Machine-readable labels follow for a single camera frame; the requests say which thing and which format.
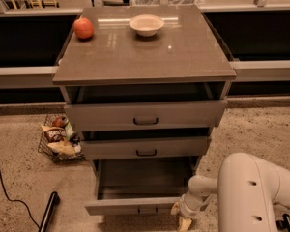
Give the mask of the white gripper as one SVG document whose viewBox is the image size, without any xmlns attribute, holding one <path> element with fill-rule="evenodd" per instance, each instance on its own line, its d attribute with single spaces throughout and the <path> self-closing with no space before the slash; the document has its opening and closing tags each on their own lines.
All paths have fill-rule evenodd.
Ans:
<svg viewBox="0 0 290 232">
<path fill-rule="evenodd" d="M 191 226 L 191 218 L 196 218 L 197 215 L 204 211 L 209 205 L 213 196 L 200 196 L 190 192 L 183 194 L 178 202 L 175 202 L 171 208 L 170 214 L 175 216 L 179 213 L 178 217 L 178 232 L 187 232 Z"/>
</svg>

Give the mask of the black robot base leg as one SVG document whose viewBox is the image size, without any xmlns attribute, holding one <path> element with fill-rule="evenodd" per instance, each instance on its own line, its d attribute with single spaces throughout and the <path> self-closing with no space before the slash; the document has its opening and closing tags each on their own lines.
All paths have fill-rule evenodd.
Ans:
<svg viewBox="0 0 290 232">
<path fill-rule="evenodd" d="M 53 191 L 48 199 L 46 208 L 43 213 L 43 218 L 40 224 L 39 232 L 47 232 L 47 227 L 51 221 L 55 208 L 60 203 L 60 197 L 57 191 Z"/>
</svg>

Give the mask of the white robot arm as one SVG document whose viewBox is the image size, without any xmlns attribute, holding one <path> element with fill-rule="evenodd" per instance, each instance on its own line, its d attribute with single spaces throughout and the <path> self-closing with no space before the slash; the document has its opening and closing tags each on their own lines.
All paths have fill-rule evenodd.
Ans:
<svg viewBox="0 0 290 232">
<path fill-rule="evenodd" d="M 229 155 L 218 177 L 195 175 L 174 203 L 178 232 L 187 232 L 196 215 L 216 195 L 219 232 L 290 232 L 290 215 L 276 219 L 274 206 L 290 210 L 290 171 L 254 155 Z"/>
</svg>

